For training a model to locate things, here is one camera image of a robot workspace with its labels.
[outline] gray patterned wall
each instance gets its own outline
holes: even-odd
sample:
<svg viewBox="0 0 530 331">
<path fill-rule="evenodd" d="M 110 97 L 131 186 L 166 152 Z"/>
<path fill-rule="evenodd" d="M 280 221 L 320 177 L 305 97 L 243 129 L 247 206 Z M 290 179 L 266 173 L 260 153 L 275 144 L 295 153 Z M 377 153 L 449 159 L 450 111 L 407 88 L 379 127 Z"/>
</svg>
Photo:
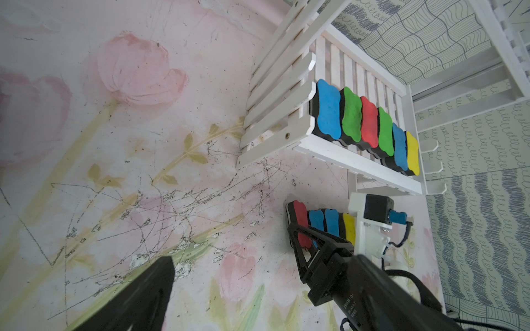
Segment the gray patterned wall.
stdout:
<svg viewBox="0 0 530 331">
<path fill-rule="evenodd" d="M 508 87 L 481 89 L 417 119 L 458 111 L 457 105 Z M 440 147 L 428 158 L 441 160 L 444 170 L 427 180 L 443 178 L 448 187 L 427 197 L 444 294 L 484 311 L 530 316 L 530 101 L 420 135 L 432 138 Z"/>
</svg>

